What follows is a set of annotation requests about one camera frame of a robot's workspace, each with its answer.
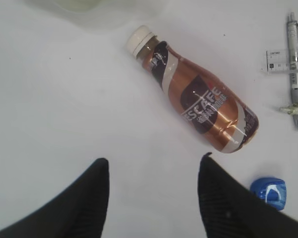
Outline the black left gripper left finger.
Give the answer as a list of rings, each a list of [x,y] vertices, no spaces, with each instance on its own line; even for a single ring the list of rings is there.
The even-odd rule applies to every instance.
[[[96,159],[68,188],[0,238],[99,238],[109,201],[109,163]]]

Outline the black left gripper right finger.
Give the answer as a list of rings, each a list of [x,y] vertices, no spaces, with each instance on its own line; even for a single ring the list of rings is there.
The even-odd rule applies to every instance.
[[[198,201],[209,238],[298,238],[298,221],[256,197],[205,154]]]

